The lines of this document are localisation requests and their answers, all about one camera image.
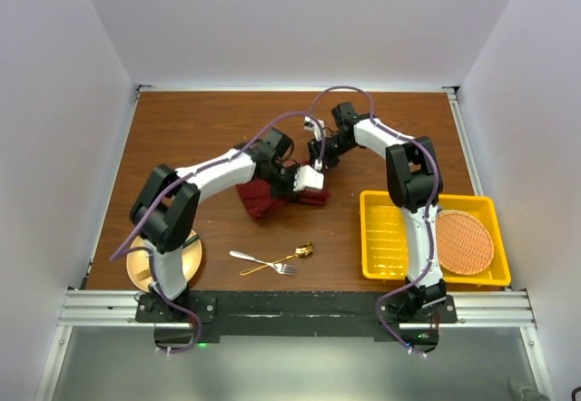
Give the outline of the dark red cloth napkin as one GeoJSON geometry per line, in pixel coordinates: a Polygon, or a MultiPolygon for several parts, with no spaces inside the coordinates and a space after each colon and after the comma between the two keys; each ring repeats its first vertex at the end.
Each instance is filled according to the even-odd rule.
{"type": "Polygon", "coordinates": [[[301,191],[291,195],[275,195],[263,179],[253,179],[236,186],[241,203],[253,220],[264,220],[289,204],[326,206],[331,197],[327,184],[320,191],[301,191]]]}

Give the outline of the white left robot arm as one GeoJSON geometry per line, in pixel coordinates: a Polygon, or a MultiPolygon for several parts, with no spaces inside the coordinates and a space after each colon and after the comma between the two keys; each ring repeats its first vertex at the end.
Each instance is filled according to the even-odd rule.
{"type": "Polygon", "coordinates": [[[173,169],[162,164],[153,169],[130,210],[134,225],[130,237],[139,237],[143,243],[131,248],[126,241],[114,255],[146,254],[152,275],[148,295],[166,320],[192,322],[197,318],[189,304],[182,253],[199,204],[230,187],[255,180],[268,183],[283,195],[295,194],[300,167],[284,165],[285,154],[293,149],[288,135],[271,129],[264,139],[239,144],[198,165],[173,169]]]}

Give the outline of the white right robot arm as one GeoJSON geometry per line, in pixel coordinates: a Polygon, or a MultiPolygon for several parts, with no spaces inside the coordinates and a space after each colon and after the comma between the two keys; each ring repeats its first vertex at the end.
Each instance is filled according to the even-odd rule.
{"type": "Polygon", "coordinates": [[[341,103],[331,114],[337,126],[332,135],[312,116],[304,128],[313,132],[309,141],[310,162],[327,170],[340,156],[356,147],[371,150],[385,160],[388,194],[404,220],[408,246],[406,284],[397,293],[401,318],[417,322],[432,316],[447,296],[438,262],[436,217],[443,188],[433,143],[398,132],[372,113],[358,114],[351,103],[341,103]]]}

